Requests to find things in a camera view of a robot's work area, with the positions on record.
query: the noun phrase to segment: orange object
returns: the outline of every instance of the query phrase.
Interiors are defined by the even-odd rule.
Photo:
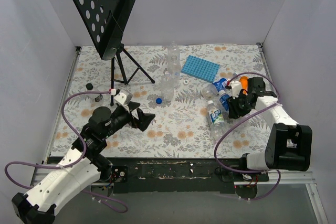
[[[245,90],[247,90],[247,79],[248,79],[247,76],[242,76],[239,80],[242,84],[241,87]]]

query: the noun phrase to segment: floral tablecloth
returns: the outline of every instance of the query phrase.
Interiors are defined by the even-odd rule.
[[[160,95],[160,77],[166,69],[167,48],[163,46],[129,46],[127,51],[156,80],[152,84],[141,72],[134,76],[128,86],[116,83],[133,94],[132,101],[141,103],[145,113],[155,113],[156,117],[145,132],[122,128],[107,139],[107,147],[102,152],[106,157],[180,157],[212,158],[216,144],[209,135],[206,120],[206,101],[200,91],[207,82],[186,74],[181,74],[180,85],[175,90],[172,102],[156,104]],[[181,66],[186,57],[193,55],[220,64],[216,79],[230,78],[233,73],[255,71],[266,74],[263,60],[257,46],[246,45],[196,45],[181,46]],[[122,53],[122,60],[129,78],[136,66]],[[111,61],[100,59],[95,47],[83,47],[71,80],[69,95],[84,91],[91,82],[100,91],[110,85]],[[115,78],[122,79],[116,64]],[[109,106],[107,95],[100,104],[92,104],[86,97],[76,97],[66,106],[65,115],[81,130],[88,122],[95,108]],[[227,129],[236,123],[225,117]],[[218,155],[239,158],[243,153],[261,152],[265,149],[270,129],[261,116],[256,116],[231,133],[218,149]],[[54,136],[51,156],[64,156],[76,139],[76,135],[59,119]]]

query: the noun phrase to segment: white bottle cap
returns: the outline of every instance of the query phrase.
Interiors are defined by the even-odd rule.
[[[225,94],[225,91],[224,91],[223,89],[221,89],[221,90],[218,92],[218,94],[219,94],[220,96],[222,96],[223,94]]]

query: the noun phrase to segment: clear plastic bottle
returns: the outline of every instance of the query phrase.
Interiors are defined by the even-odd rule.
[[[225,133],[225,122],[220,108],[213,101],[208,101],[207,119],[210,125],[211,136],[218,141]]]
[[[180,64],[180,49],[176,42],[172,42],[170,46],[168,46],[168,71],[172,73],[172,78],[174,79],[174,86],[177,87],[180,82],[181,75],[181,64]]]
[[[95,88],[92,83],[86,84],[86,89],[88,91],[99,91],[97,88]],[[103,100],[102,94],[88,94],[88,97],[90,98],[91,102],[101,102]]]
[[[164,72],[160,85],[163,102],[171,101],[174,97],[174,80],[170,72]]]
[[[207,85],[201,90],[201,94],[206,100],[212,100],[216,95],[218,95],[220,90],[225,89],[226,83],[227,80],[225,78],[221,78],[219,81]]]
[[[225,111],[229,111],[229,105],[227,104],[227,99],[230,97],[223,89],[218,92],[220,99],[219,102],[225,109]]]

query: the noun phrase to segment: music stand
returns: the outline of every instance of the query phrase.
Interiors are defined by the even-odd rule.
[[[135,0],[73,0],[73,2],[84,21],[100,58],[102,60],[111,60],[112,89],[115,81],[127,85],[139,69],[152,83],[155,83],[121,43]],[[122,64],[121,52],[124,52],[137,66],[137,69],[129,79],[126,77]],[[114,79],[115,58],[117,58],[123,80]],[[113,97],[111,97],[111,106],[113,106]]]

